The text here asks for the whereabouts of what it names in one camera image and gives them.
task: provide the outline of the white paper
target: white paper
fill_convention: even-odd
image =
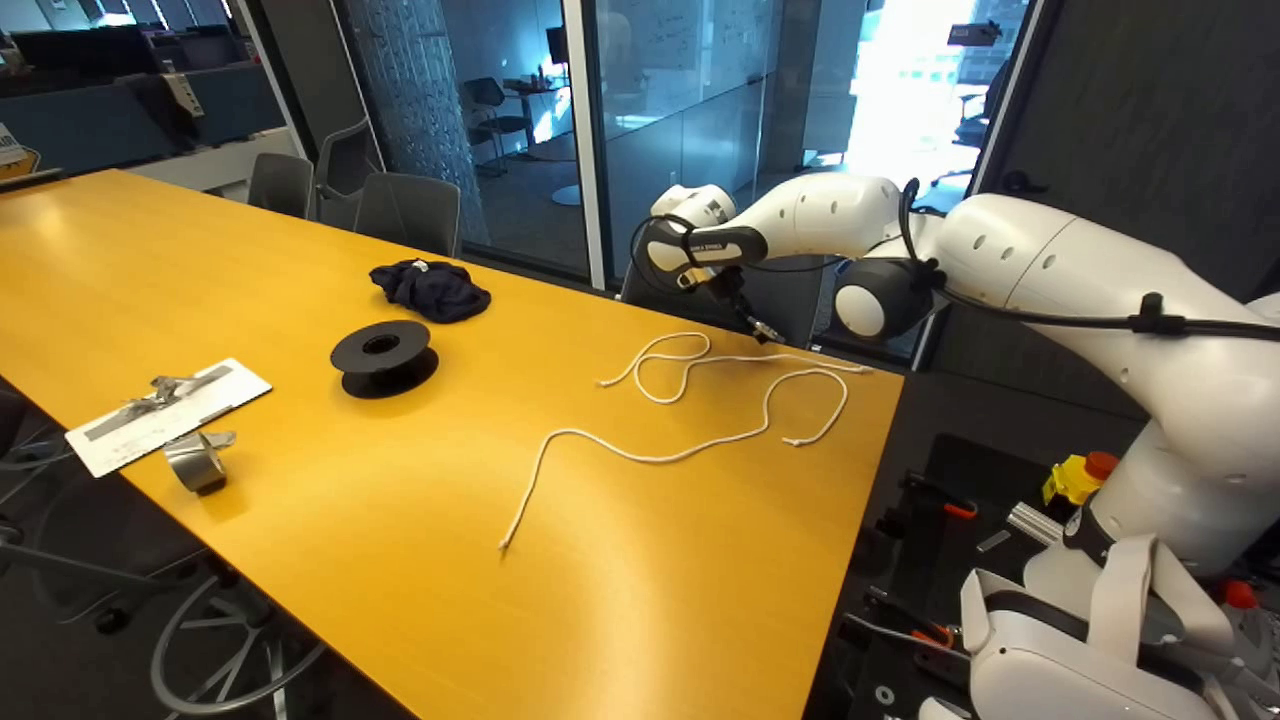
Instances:
[[[193,395],[179,395],[166,409],[133,414],[133,405],[119,405],[80,427],[69,430],[73,452],[91,476],[107,476],[157,447],[166,447],[175,437],[197,430],[200,425],[273,392],[267,378],[261,378],[241,358],[219,358],[197,371]]]

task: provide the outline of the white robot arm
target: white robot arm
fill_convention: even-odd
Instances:
[[[1109,629],[1140,622],[1146,610],[1131,617],[1126,597],[1151,589],[1184,618],[1187,642],[1208,665],[1228,665],[1234,629],[1191,576],[1234,567],[1280,516],[1280,332],[1262,307],[1225,296],[1164,247],[1044,205],[974,195],[945,219],[909,216],[897,185],[846,170],[795,175],[741,216],[725,191],[678,188],[642,241],[654,268],[679,283],[774,257],[897,258],[903,273],[884,287],[853,278],[837,293],[849,332],[884,327],[892,283],[945,278],[949,296],[1023,319],[1121,384],[1150,409],[1150,427],[1097,501],[1050,530],[1050,550],[1023,567],[1027,597],[1097,629],[1071,641],[1023,610],[994,610],[994,579],[974,576],[974,700],[986,714],[1027,714],[1031,686],[1061,686],[1078,700],[1067,713],[1115,703],[1115,714],[1228,714],[1138,673],[1138,636],[1115,641]]]

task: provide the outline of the black spool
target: black spool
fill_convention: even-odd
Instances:
[[[344,336],[327,364],[344,371],[351,395],[395,395],[423,384],[441,358],[423,323],[388,319]]]

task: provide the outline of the yellow table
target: yellow table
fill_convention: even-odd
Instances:
[[[565,441],[501,554],[551,427],[674,452],[755,425],[783,364],[696,368],[690,401],[655,409],[597,378],[666,332],[708,327],[473,268],[493,307],[431,323],[441,371],[351,401],[327,352],[409,315],[370,283],[403,257],[130,170],[10,191],[0,376],[61,425],[226,354],[267,376],[273,395],[218,425],[235,430],[219,497],[186,493],[160,456],[130,478],[417,714],[801,714],[900,378],[853,376],[817,447],[779,430],[825,419],[829,378],[789,384],[769,437],[674,467]],[[678,371],[654,364],[650,378],[674,386]]]

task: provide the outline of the robot cable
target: robot cable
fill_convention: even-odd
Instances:
[[[679,354],[679,352],[662,352],[662,345],[668,345],[668,338],[701,338],[701,347],[690,352],[690,354]],[[654,364],[654,358],[679,364],[678,392],[654,392],[654,386],[645,384],[645,364]],[[708,336],[655,336],[654,345],[645,345],[645,347],[625,364],[625,371],[615,371],[615,376],[608,376],[608,378],[597,378],[597,384],[601,384],[601,386],[615,386],[615,384],[632,378],[645,401],[654,401],[654,405],[662,405],[662,409],[674,409],[674,405],[679,405],[679,401],[690,395],[690,376],[694,376],[694,368],[701,368],[701,364],[783,364],[783,354],[713,354],[713,338],[708,338]],[[654,464],[654,467],[662,467],[662,464],[679,464],[679,461],[694,461],[694,456],[701,456],[701,452],[713,452],[713,447],[725,447],[725,445],[745,445],[745,441],[753,441],[753,437],[763,437],[763,430],[774,427],[774,401],[777,401],[777,392],[779,392],[783,384],[801,378],[801,376],[825,376],[825,378],[831,378],[837,392],[841,392],[837,409],[829,412],[829,419],[825,419],[817,430],[809,430],[809,437],[783,437],[789,447],[809,447],[809,445],[820,445],[820,441],[837,427],[837,419],[846,414],[846,409],[849,409],[849,378],[846,378],[837,368],[820,368],[820,364],[804,364],[804,368],[779,371],[779,376],[763,386],[761,425],[753,425],[753,427],[745,427],[745,430],[708,437],[708,441],[690,445],[690,447],[679,447],[679,452],[632,452],[632,447],[622,447],[622,445],[612,445],[612,441],[604,441],[604,437],[597,437],[597,430],[590,430],[590,427],[574,427],[574,425],[567,425],[567,427],[551,427],[551,430],[541,441],[536,456],[533,456],[533,471],[527,471],[526,497],[521,497],[521,504],[516,504],[516,516],[513,516],[503,539],[501,539],[501,554],[508,554],[508,547],[516,545],[516,534],[521,534],[521,528],[526,528],[526,516],[527,516],[527,508],[533,508],[533,497],[536,497],[536,487],[541,487],[541,476],[545,476],[545,464],[550,464],[550,452],[551,452],[556,441],[576,437],[576,441],[590,441],[590,445],[597,445],[597,447],[604,447],[604,452],[612,452],[612,456],[622,456],[622,461]]]

